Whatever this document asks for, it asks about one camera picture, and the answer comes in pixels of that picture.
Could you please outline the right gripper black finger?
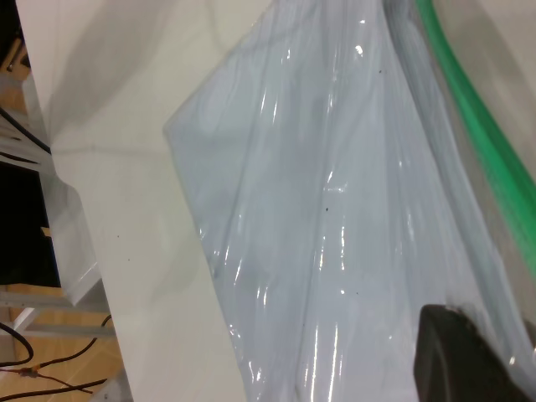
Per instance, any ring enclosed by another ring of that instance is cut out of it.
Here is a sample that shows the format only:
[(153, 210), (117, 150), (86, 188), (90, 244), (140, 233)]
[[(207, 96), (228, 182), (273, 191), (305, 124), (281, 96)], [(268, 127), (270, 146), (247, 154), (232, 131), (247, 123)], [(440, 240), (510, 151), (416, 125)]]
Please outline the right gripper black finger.
[(530, 401), (472, 321), (444, 305), (420, 309), (414, 360), (420, 401)]

